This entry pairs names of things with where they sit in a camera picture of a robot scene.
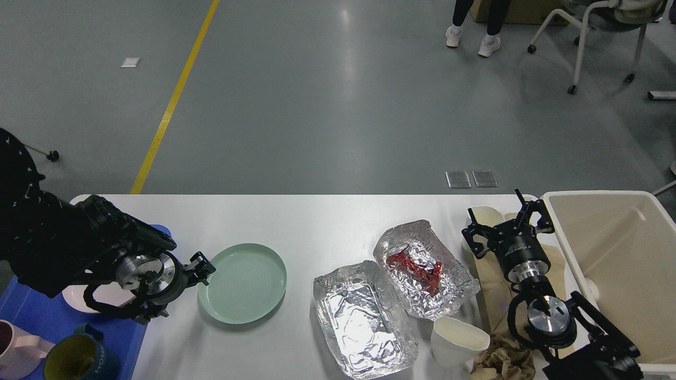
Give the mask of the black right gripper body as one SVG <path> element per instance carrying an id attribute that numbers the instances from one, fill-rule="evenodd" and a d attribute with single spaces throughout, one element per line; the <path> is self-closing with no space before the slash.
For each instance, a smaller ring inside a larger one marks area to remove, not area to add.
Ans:
<path id="1" fill-rule="evenodd" d="M 551 262 L 547 257 L 538 233 L 531 224 L 502 222 L 492 228 L 489 248 L 495 254 L 505 280 L 520 283 L 526 278 L 545 275 Z"/>

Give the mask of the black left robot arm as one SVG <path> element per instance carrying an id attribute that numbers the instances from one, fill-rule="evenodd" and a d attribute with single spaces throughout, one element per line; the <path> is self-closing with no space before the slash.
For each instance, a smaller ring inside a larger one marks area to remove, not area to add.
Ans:
<path id="1" fill-rule="evenodd" d="M 85 286 L 86 305 L 147 324 L 185 289 L 208 285 L 215 266 L 197 252 L 188 264 L 166 233 L 90 195 L 69 204 L 40 188 L 44 175 L 12 133 L 1 131 L 2 260 L 18 281 L 53 298 Z"/>

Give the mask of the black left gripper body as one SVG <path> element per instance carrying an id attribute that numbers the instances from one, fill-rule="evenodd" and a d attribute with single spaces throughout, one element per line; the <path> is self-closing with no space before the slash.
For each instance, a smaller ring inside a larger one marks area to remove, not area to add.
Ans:
<path id="1" fill-rule="evenodd" d="M 215 266 L 197 252 L 188 264 L 181 264 L 169 252 L 125 255 L 116 260 L 114 280 L 133 294 L 131 301 L 114 307 L 114 317 L 147 324 L 152 318 L 167 317 L 167 305 L 185 289 L 198 283 L 205 286 Z"/>

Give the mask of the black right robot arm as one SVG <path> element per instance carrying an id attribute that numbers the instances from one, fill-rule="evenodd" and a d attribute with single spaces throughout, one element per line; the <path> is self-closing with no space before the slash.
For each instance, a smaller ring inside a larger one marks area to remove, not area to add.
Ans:
<path id="1" fill-rule="evenodd" d="M 539 233 L 555 226 L 543 200 L 524 199 L 515 191 L 521 209 L 516 217 L 495 225 L 470 222 L 462 234 L 473 256 L 492 252 L 514 296 L 507 311 L 507 327 L 519 343 L 542 353 L 548 379 L 642 379 L 636 358 L 640 350 L 601 311 L 578 291 L 558 298 L 547 277 L 551 261 Z"/>

